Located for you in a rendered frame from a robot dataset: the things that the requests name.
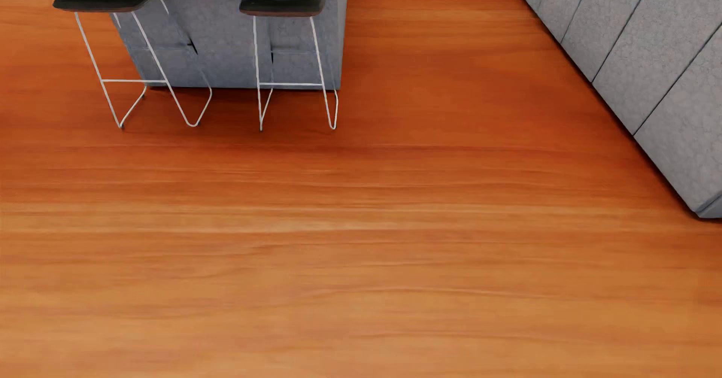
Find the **grey stone cabinet row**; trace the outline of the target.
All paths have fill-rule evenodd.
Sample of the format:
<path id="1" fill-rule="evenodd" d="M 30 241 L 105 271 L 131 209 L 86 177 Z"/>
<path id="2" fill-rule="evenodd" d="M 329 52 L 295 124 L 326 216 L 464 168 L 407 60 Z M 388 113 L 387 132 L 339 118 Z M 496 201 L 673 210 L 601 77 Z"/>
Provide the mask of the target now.
<path id="1" fill-rule="evenodd" d="M 722 219 L 722 0 L 524 0 L 686 206 Z"/>

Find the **grey stone kitchen island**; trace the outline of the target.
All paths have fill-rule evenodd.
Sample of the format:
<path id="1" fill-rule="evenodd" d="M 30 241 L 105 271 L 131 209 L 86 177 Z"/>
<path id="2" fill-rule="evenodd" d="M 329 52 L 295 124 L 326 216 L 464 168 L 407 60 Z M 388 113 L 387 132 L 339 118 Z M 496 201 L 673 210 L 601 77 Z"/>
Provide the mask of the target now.
<path id="1" fill-rule="evenodd" d="M 256 88 L 252 16 L 241 0 L 150 0 L 135 14 L 170 84 L 215 88 Z M 347 0 L 326 0 L 314 16 L 326 89 L 341 89 Z M 111 17 L 141 79 L 161 79 L 140 29 L 130 13 Z M 320 84 L 308 17 L 256 18 L 261 82 Z"/>

